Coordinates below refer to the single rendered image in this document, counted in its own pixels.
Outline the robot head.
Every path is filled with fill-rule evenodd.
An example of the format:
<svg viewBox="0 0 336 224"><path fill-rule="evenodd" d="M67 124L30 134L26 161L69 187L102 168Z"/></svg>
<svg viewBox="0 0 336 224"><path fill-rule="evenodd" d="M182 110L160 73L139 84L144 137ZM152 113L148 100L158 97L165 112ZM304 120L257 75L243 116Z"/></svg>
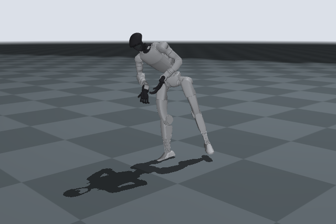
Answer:
<svg viewBox="0 0 336 224"><path fill-rule="evenodd" d="M152 43L151 43L152 44ZM137 51L142 51L144 54L148 53L150 51L150 48L148 46L151 46L151 44L146 44L142 42L142 35L141 33L134 33L131 35L130 40L129 40L129 45L130 47L133 47ZM140 48L137 48L137 45L141 45Z"/></svg>

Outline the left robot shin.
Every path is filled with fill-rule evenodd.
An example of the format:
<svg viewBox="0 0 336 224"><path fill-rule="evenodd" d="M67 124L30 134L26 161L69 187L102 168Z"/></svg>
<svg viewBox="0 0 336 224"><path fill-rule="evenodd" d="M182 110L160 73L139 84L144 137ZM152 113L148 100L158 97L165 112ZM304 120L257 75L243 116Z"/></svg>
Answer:
<svg viewBox="0 0 336 224"><path fill-rule="evenodd" d="M196 114L196 124L197 124L197 127L199 129L199 131L201 132L203 138L204 138L204 141L205 141L205 144L207 145L207 141L209 143L209 140L208 140L208 137L207 137L207 133L206 133L206 126L205 126L205 122L204 122L204 119L202 117L202 114ZM209 143L210 144L210 143Z"/></svg>

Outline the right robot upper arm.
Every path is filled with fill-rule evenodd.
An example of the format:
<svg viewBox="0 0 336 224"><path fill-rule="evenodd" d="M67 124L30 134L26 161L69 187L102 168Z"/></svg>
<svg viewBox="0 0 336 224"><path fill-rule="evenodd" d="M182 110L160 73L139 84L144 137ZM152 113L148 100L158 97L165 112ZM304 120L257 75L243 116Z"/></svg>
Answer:
<svg viewBox="0 0 336 224"><path fill-rule="evenodd" d="M140 53L135 57L136 71L139 78L145 78L145 73L143 73L143 60L140 58Z"/></svg>

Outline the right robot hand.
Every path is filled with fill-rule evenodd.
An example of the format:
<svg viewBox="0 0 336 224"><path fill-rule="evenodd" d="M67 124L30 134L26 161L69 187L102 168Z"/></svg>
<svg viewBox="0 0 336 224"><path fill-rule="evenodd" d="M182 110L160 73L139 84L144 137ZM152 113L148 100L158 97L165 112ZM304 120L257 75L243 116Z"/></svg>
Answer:
<svg viewBox="0 0 336 224"><path fill-rule="evenodd" d="M148 98L149 98L149 96L148 96L148 92L149 92L149 89L147 90L147 89L144 89L144 85L142 86L142 92L141 92L141 94L139 94L139 96L138 96L138 98L140 97L141 99L140 99L140 102L142 102L142 103L145 103L145 104L149 104L149 100L148 100ZM147 101L147 102L146 102Z"/></svg>

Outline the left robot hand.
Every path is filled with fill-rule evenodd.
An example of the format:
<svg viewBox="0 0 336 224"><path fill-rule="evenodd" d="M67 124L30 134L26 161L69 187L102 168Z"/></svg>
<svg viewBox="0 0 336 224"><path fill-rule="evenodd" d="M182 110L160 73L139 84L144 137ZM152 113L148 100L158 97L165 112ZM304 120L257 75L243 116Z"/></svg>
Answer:
<svg viewBox="0 0 336 224"><path fill-rule="evenodd" d="M157 93L158 92L158 90L160 90L160 88L162 87L162 85L163 85L163 83L165 83L164 82L164 80L165 80L165 76L162 76L161 78L160 78L160 80L159 80L159 84L157 85L157 87L155 87L155 88L153 88L153 92L150 92L150 94L155 94L155 93Z"/></svg>

